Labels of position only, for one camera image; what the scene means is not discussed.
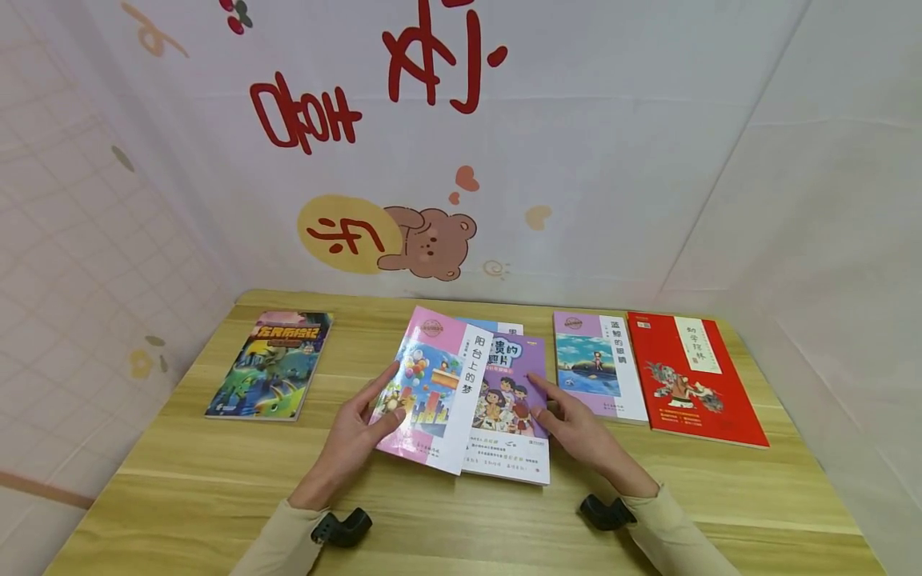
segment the red chinese characters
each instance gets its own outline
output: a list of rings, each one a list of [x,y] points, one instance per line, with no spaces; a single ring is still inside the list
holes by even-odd
[[[266,107],[261,98],[262,94],[269,94],[276,101],[278,111],[281,113],[285,128],[288,130],[288,139],[283,140],[276,134],[269,122]],[[355,127],[353,124],[361,120],[361,112],[350,110],[346,102],[346,94],[339,86],[333,89],[334,97],[328,92],[320,95],[320,100],[314,94],[301,94],[295,101],[291,97],[288,83],[281,72],[276,72],[276,83],[260,82],[250,86],[250,98],[259,116],[259,122],[272,144],[283,148],[301,146],[304,154],[311,154],[311,144],[307,136],[311,135],[319,142],[326,142],[331,137],[338,142],[343,136],[350,144],[355,143]]]
[[[317,223],[321,226],[329,229],[336,227],[336,222],[330,218],[320,218],[317,220]],[[374,247],[378,249],[379,253],[384,253],[384,244],[381,242],[381,239],[378,237],[378,233],[372,228],[372,225],[366,222],[365,220],[353,220],[352,218],[340,218],[339,219],[339,230],[340,232],[320,232],[313,228],[308,228],[307,233],[311,235],[312,238],[317,240],[331,240],[336,241],[333,245],[330,246],[329,251],[332,254],[338,254],[343,251],[343,245],[338,241],[345,241],[349,246],[349,251],[353,254],[359,253],[359,248],[356,246],[355,241],[362,238],[361,234],[351,231],[349,227],[356,227],[364,229],[368,232],[369,237],[374,242]]]
[[[400,77],[404,70],[426,85],[426,101],[435,106],[435,87],[442,81],[434,70],[433,53],[437,53],[445,62],[454,66],[457,59],[445,44],[432,34],[432,17],[429,0],[418,0],[420,24],[410,26],[400,32],[399,37],[385,32],[382,35],[384,46],[391,53],[391,64],[387,72],[387,91],[392,102],[400,100]],[[443,6],[455,8],[473,4],[474,0],[442,0]],[[420,43],[422,66],[407,56],[407,49],[413,42]],[[495,68],[506,59],[509,50],[499,46],[487,56],[487,64]],[[480,18],[474,9],[467,11],[467,99],[451,99],[451,105],[462,114],[471,114],[480,103]]]

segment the brown bear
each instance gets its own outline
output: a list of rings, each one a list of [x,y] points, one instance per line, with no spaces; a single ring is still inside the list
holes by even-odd
[[[467,214],[448,216],[438,208],[422,212],[404,206],[384,209],[403,234],[403,253],[378,258],[382,270],[409,270],[420,278],[443,282],[461,276],[467,258],[467,241],[477,233],[477,224]]]

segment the blue sea illustration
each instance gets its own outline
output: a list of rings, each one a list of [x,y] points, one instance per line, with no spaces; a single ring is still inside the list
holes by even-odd
[[[557,384],[567,392],[621,396],[614,359],[605,338],[557,334]]]

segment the person's left hand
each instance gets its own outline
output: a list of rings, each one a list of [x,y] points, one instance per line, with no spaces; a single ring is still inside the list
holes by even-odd
[[[318,511],[326,508],[334,494],[365,464],[375,445],[400,426],[407,415],[403,407],[385,414],[371,426],[368,424],[372,416],[369,403],[391,382],[399,367],[399,362],[388,366],[339,408],[324,449],[289,496],[292,508]]]

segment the hand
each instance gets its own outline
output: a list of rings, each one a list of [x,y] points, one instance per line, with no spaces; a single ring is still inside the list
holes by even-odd
[[[385,414],[371,426],[368,424],[372,416],[369,403],[391,382],[399,367],[398,362],[388,366],[380,376],[369,381],[358,394],[339,408],[330,433],[326,436],[324,449],[310,472],[289,496],[292,508],[326,508],[334,494],[345,487],[365,464],[375,445],[399,428],[407,416],[403,407]]]
[[[588,406],[537,374],[528,374],[528,381],[557,403],[560,418],[540,406],[532,406],[531,415],[567,453],[605,477],[623,496],[653,498],[659,493],[657,482],[618,444]]]

